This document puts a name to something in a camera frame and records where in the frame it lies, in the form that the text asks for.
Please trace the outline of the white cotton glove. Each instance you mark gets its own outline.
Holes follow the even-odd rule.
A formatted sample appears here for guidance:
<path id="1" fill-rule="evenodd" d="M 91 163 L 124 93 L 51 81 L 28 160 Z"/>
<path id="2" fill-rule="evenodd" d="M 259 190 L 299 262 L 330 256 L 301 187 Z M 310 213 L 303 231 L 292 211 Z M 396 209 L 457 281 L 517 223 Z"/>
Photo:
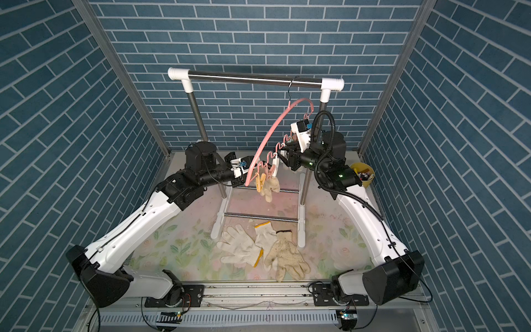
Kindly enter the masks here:
<path id="1" fill-rule="evenodd" d="M 241 225 L 228 227 L 222 232 L 222 241 L 217 243 L 217 248 L 228 256 L 220 258 L 223 264 L 248 264 L 256 267 L 264 251 L 257 246 Z"/>

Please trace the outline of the beige cotton glove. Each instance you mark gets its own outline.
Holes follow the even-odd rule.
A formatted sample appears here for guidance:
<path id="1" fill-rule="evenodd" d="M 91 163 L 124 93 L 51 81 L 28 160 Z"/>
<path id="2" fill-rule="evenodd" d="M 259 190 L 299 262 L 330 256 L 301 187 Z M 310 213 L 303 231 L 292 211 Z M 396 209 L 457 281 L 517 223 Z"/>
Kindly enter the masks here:
<path id="1" fill-rule="evenodd" d="M 277 177 L 271 177 L 270 179 L 265 180 L 260 192 L 261 196 L 263 196 L 268 203 L 272 202 L 273 193 L 280 193 L 280 184 Z"/>

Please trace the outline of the beige glove dark cuff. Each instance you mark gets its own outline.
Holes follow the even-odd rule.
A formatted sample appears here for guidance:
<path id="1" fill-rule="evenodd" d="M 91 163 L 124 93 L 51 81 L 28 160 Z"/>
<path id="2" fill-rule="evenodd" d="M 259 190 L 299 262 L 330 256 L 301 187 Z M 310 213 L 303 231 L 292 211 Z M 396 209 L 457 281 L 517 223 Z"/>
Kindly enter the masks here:
<path id="1" fill-rule="evenodd" d="M 265 265 L 270 266 L 274 261 L 277 261 L 275 275 L 277 282 L 283 282 L 286 273 L 289 273 L 296 281 L 303 280 L 311 272 L 311 267 L 306 263 L 297 245 L 292 241 L 292 232 L 290 230 L 277 231 L 276 237 L 276 242 L 272 245 L 267 256 L 265 256 Z"/>

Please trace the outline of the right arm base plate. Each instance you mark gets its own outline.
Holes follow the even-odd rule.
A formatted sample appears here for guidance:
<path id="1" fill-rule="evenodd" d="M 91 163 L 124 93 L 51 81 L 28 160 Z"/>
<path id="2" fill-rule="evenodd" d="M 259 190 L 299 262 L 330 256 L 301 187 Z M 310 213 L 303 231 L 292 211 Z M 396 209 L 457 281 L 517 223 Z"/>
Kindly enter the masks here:
<path id="1" fill-rule="evenodd" d="M 369 306 L 367 295 L 354 294 L 345 295 L 332 283 L 323 283 L 321 281 L 311 282 L 307 286 L 311 294 L 313 303 L 316 307 L 366 307 Z"/>

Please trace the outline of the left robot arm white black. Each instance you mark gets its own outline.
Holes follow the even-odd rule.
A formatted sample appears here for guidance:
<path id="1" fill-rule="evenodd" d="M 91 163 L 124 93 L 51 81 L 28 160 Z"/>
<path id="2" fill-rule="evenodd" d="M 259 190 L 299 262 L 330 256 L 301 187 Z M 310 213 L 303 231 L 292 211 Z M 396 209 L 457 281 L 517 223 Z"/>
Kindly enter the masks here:
<path id="1" fill-rule="evenodd" d="M 160 182 L 145 203 L 113 230 L 86 247 L 73 246 L 66 258 L 97 308 L 126 297 L 150 297 L 166 307 L 181 302 L 182 282 L 169 270 L 142 273 L 124 266 L 126 259 L 171 218 L 216 184 L 248 183 L 258 156 L 221 157 L 212 142 L 192 143 L 185 167 Z"/>

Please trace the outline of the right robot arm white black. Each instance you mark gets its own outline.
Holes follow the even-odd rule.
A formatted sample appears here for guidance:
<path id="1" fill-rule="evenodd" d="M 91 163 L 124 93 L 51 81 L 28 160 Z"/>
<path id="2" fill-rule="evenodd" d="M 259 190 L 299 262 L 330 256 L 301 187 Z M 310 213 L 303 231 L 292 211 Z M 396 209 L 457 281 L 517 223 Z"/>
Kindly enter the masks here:
<path id="1" fill-rule="evenodd" d="M 320 189 L 344 209 L 367 245 L 373 269 L 364 273 L 344 272 L 333 278 L 337 301 L 366 295 L 382 305 L 414 291 L 425 266 L 418 251 L 410 251 L 385 224 L 373 207 L 357 171 L 347 165 L 346 143 L 339 132 L 323 134 L 312 142 L 311 132 L 292 130 L 280 159 L 287 167 L 313 171 Z"/>

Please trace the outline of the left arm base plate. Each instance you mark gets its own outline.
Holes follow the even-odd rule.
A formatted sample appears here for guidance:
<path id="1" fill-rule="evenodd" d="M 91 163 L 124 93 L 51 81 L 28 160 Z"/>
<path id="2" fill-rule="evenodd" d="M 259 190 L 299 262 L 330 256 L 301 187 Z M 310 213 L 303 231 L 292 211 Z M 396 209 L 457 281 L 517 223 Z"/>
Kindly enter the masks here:
<path id="1" fill-rule="evenodd" d="M 162 299 L 146 297 L 144 305 L 147 308 L 196 308 L 201 306 L 204 290 L 201 284 L 184 284 L 179 289 L 174 287 Z"/>

